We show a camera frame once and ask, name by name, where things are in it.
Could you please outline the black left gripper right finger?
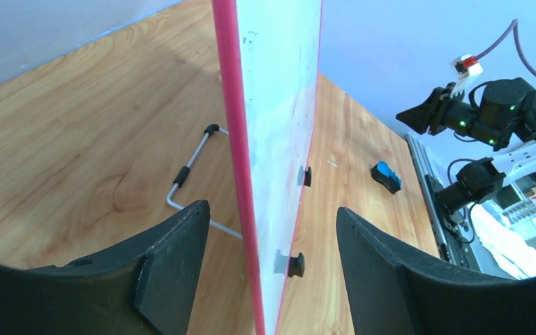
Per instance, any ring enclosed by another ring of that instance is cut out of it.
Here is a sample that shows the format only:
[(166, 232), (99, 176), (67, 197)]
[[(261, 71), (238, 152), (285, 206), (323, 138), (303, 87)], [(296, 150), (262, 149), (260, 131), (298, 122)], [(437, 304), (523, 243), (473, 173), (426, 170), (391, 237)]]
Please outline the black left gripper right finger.
[(336, 236), (356, 334), (536, 334), (536, 277), (453, 265), (347, 207)]

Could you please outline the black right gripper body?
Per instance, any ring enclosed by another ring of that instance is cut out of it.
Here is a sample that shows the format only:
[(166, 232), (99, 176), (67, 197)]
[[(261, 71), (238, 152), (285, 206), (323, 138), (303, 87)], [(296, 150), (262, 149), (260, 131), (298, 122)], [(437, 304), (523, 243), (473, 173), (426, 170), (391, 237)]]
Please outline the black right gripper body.
[(463, 102), (464, 93), (451, 97), (454, 86), (436, 88), (433, 97), (438, 98), (433, 104), (433, 112), (429, 129), (429, 135), (437, 135), (445, 129), (456, 131), (459, 135), (468, 134), (471, 123), (475, 118), (475, 109), (471, 104)]

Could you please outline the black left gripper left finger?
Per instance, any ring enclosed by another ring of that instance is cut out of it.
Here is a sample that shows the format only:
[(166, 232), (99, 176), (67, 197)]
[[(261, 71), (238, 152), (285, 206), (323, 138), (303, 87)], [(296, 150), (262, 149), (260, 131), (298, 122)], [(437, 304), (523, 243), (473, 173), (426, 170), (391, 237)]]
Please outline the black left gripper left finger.
[(198, 200), (62, 267), (0, 265), (0, 334), (185, 334), (209, 222)]

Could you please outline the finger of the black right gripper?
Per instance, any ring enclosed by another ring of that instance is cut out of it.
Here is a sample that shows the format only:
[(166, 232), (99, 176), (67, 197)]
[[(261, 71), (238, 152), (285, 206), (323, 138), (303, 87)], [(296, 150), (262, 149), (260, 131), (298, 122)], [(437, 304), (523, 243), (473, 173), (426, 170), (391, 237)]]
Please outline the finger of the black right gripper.
[(434, 106), (430, 103), (422, 103), (416, 107), (400, 112), (396, 115), (396, 120), (408, 126), (414, 132), (423, 135), (430, 125), (434, 115)]

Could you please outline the blue black whiteboard eraser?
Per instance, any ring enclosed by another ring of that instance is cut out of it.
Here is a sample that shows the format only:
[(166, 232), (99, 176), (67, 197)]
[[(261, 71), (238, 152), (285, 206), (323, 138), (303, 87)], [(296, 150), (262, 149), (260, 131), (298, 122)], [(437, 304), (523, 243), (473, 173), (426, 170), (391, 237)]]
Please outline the blue black whiteboard eraser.
[(371, 176), (376, 182), (382, 184), (391, 194), (395, 194), (401, 190), (401, 179), (384, 161), (378, 162), (371, 168)]

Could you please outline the pink framed whiteboard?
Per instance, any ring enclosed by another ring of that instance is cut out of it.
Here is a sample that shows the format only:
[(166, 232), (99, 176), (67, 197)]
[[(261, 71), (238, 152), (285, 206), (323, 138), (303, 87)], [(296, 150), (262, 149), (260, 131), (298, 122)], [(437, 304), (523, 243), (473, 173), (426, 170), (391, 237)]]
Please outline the pink framed whiteboard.
[(214, 1), (255, 331), (275, 334), (308, 171), (321, 1)]

